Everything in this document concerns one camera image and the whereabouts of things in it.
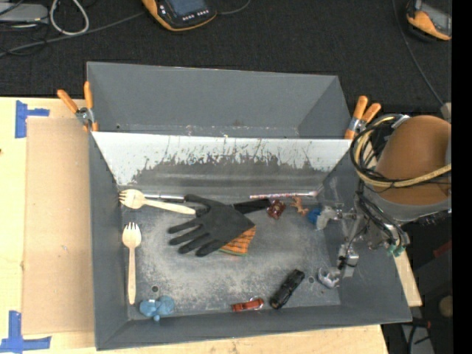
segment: blue plastic piece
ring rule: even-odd
[[[161,296],[157,300],[143,300],[139,303],[139,312],[146,317],[152,317],[158,322],[161,316],[169,316],[174,312],[176,304],[170,296]]]
[[[48,117],[49,110],[36,108],[28,110],[28,105],[22,103],[20,100],[16,100],[16,119],[15,119],[15,138],[24,138],[27,135],[27,117]]]
[[[316,224],[316,221],[318,220],[318,217],[322,214],[322,209],[321,207],[315,207],[312,209],[308,214],[307,214],[307,219],[313,223]]]
[[[23,339],[21,335],[21,313],[11,310],[8,317],[8,338],[1,340],[0,353],[22,354],[24,350],[49,349],[51,336],[43,339]]]

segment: blue toy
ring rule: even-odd
[[[161,296],[157,300],[143,300],[139,303],[139,312],[147,317],[152,317],[158,322],[161,316],[169,316],[174,312],[176,304],[170,296]]]

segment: small red object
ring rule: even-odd
[[[271,206],[267,208],[267,213],[271,218],[278,219],[280,218],[283,210],[285,209],[285,204],[280,200],[276,199],[272,202]]]
[[[233,312],[241,312],[242,310],[258,310],[264,305],[262,298],[251,299],[248,302],[236,303],[231,306]]]

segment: white plastic fork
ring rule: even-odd
[[[130,250],[128,264],[128,300],[131,305],[136,299],[136,256],[135,249],[141,244],[141,230],[136,223],[128,223],[123,230],[123,244]]]

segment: orange device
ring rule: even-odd
[[[422,0],[410,0],[406,5],[406,19],[415,34],[425,39],[452,39],[452,17]]]
[[[149,13],[174,32],[195,29],[216,17],[206,0],[141,0]]]

